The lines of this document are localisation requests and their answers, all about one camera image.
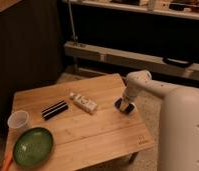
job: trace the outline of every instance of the green plate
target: green plate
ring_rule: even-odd
[[[53,147],[53,136],[49,130],[36,127],[24,132],[17,140],[13,159],[24,168],[42,164],[50,155]]]

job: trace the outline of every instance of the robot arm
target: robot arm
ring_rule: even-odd
[[[150,72],[126,77],[120,111],[134,102],[141,90],[162,99],[159,130],[159,171],[199,171],[199,89],[152,80]]]

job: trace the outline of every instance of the floor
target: floor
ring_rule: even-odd
[[[64,72],[57,80],[57,84],[68,81],[75,81],[80,79],[86,79],[87,77],[79,76]],[[136,99],[136,105],[140,111],[150,133],[155,140],[155,146],[153,148],[141,151],[138,153],[135,161],[132,164],[128,164],[130,156],[118,158],[106,163],[101,163],[96,166],[82,169],[81,171],[156,171],[157,170],[157,151],[158,151],[158,120],[161,100],[155,96],[141,92]],[[0,166],[3,161],[5,150],[5,138],[0,137]]]

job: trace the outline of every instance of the white cup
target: white cup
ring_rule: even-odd
[[[9,130],[12,131],[13,138],[17,139],[30,128],[29,113],[24,110],[12,113],[8,118],[8,126]]]

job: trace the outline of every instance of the wooden tabletop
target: wooden tabletop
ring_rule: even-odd
[[[31,126],[45,127],[54,137],[52,155],[34,170],[77,170],[152,147],[154,141],[138,111],[124,115],[114,107],[124,88],[120,75],[111,74],[17,92],[13,111],[28,111]],[[94,100],[98,104],[94,115],[75,106],[70,92]],[[60,100],[65,100],[69,109],[44,121],[41,111]],[[6,153],[12,148],[9,131]],[[10,170],[20,168],[13,162]]]
[[[15,5],[16,3],[20,2],[21,0],[0,0],[0,12],[6,10],[7,8]]]

